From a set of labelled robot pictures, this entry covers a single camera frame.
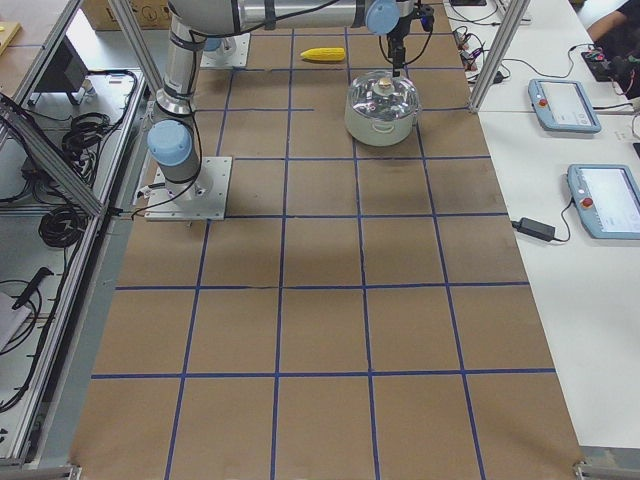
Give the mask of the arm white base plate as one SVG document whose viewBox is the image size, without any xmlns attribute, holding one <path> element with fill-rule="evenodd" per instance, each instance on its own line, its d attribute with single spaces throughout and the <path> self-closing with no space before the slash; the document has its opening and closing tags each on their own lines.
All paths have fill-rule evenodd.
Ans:
<svg viewBox="0 0 640 480">
<path fill-rule="evenodd" d="M 149 195 L 149 208 L 143 211 L 150 221 L 223 220 L 226 212 L 231 157 L 205 157 L 201 172 L 190 189 L 176 198 L 186 187 L 166 183 L 160 167 L 154 181 L 162 186 Z"/>
<path fill-rule="evenodd" d="M 208 38 L 200 66 L 206 69 L 241 69 L 248 60 L 250 34 L 228 38 Z"/>
</svg>

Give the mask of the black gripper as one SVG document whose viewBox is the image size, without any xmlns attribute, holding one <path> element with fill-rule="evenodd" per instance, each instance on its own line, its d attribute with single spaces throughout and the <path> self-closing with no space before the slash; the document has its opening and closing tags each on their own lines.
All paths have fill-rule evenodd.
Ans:
<svg viewBox="0 0 640 480">
<path fill-rule="evenodd" d="M 387 34 L 387 58 L 392 64 L 404 64 L 406 48 L 404 39 L 408 35 L 408 21 L 400 19 L 396 26 Z M 401 65 L 394 65 L 392 76 L 399 77 L 402 71 Z"/>
</svg>

